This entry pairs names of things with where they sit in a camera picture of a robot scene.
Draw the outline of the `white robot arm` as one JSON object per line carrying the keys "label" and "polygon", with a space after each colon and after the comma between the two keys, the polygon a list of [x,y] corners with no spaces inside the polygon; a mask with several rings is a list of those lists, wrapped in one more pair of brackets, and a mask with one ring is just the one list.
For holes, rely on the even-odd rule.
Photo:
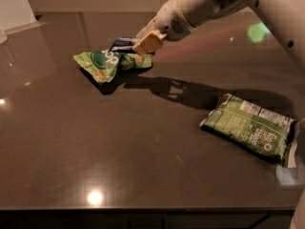
{"label": "white robot arm", "polygon": [[200,25],[250,8],[300,69],[305,69],[305,0],[169,0],[137,35],[143,55],[179,41]]}

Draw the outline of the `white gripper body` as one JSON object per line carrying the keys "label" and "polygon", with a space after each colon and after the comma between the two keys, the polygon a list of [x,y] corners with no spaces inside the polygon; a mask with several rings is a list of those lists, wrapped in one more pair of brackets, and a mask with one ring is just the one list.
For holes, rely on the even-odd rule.
{"label": "white gripper body", "polygon": [[194,31],[186,19],[179,0],[169,0],[155,17],[155,28],[165,34],[167,41],[180,41]]}

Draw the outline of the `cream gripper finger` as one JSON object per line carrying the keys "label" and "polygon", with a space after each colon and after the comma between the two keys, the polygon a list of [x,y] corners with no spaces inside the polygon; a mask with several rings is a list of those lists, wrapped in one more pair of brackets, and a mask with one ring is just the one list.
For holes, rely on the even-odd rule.
{"label": "cream gripper finger", "polygon": [[139,33],[136,35],[137,38],[144,37],[147,33],[154,30],[155,27],[155,20],[156,17],[154,17],[145,27],[143,27]]}
{"label": "cream gripper finger", "polygon": [[132,46],[132,49],[139,55],[155,52],[163,47],[166,33],[159,30],[139,33],[136,38],[138,41]]}

